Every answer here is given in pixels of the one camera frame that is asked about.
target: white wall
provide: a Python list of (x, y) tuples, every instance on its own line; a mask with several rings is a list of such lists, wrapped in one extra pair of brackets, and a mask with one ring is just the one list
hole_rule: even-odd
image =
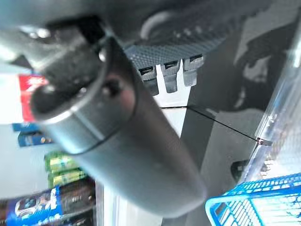
[(17, 137), (11, 125), (0, 125), (0, 199), (45, 190), (44, 155), (59, 150), (52, 144), (20, 148)]

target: red label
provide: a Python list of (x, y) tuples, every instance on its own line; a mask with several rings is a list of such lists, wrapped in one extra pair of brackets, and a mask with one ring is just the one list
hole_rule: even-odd
[(23, 119), (27, 122), (33, 122), (35, 120), (30, 107), (32, 93), (37, 87), (46, 85), (48, 81), (42, 76), (19, 75), (19, 83), (21, 90), (21, 105)]

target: wire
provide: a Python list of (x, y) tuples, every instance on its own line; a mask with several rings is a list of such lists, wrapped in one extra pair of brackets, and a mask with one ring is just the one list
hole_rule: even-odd
[(216, 122), (216, 123), (218, 123), (218, 124), (220, 124), (220, 125), (223, 125), (223, 126), (229, 128), (229, 129), (231, 129), (231, 130), (233, 130), (233, 131), (235, 131), (235, 132), (237, 132), (237, 133), (239, 133), (239, 134), (241, 134), (241, 135), (243, 135), (243, 136), (245, 136), (245, 137), (247, 137), (247, 138), (249, 138), (249, 139), (251, 139), (251, 140), (257, 142), (257, 140), (256, 140), (255, 138), (253, 138), (253, 137), (251, 137), (251, 136), (249, 136), (249, 135), (247, 135), (247, 134), (245, 134), (245, 133), (242, 133), (242, 132), (238, 131), (237, 129), (234, 129), (234, 128), (230, 127), (230, 126), (227, 126), (226, 124), (224, 124), (224, 123), (222, 123), (222, 122), (220, 122), (220, 121), (217, 121), (216, 119), (211, 118), (211, 117), (209, 117), (208, 115), (206, 115), (206, 114), (204, 114), (204, 113), (201, 113), (201, 112), (199, 112), (199, 111), (193, 109), (191, 106), (161, 107), (161, 109), (176, 109), (176, 108), (187, 108), (187, 109), (189, 109), (189, 110), (191, 110), (191, 111), (193, 111), (193, 112), (195, 112), (195, 113), (197, 113), (197, 114), (199, 114), (199, 115), (202, 115), (202, 116), (204, 116), (204, 117), (206, 117), (206, 118), (208, 118), (208, 119), (211, 119), (211, 120), (213, 120), (214, 122)]

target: blue package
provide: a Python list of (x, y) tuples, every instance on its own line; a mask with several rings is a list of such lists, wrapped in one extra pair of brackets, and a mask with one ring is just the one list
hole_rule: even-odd
[(39, 130), (38, 125), (34, 123), (13, 123), (12, 127), (14, 132), (35, 132)]
[(63, 215), (59, 187), (12, 200), (8, 204), (7, 226), (43, 225)]
[(46, 137), (41, 132), (24, 133), (21, 132), (18, 136), (18, 143), (20, 147), (33, 146), (33, 145), (46, 145), (53, 143), (52, 139)]

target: blue wire basket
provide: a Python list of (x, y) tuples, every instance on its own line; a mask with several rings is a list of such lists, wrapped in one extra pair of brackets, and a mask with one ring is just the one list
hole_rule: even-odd
[(237, 185), (209, 199), (206, 213), (213, 226), (300, 226), (301, 173)]

